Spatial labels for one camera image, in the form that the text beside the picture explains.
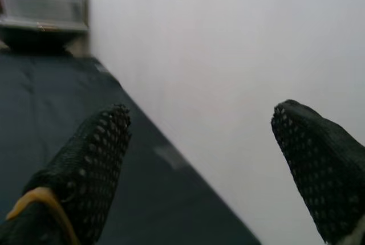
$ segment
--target bed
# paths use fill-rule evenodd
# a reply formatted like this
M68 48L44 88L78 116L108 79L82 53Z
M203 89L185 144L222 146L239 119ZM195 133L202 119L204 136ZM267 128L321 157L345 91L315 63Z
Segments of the bed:
M95 59L0 53L0 217L90 114L131 110L133 134L99 244L260 244Z

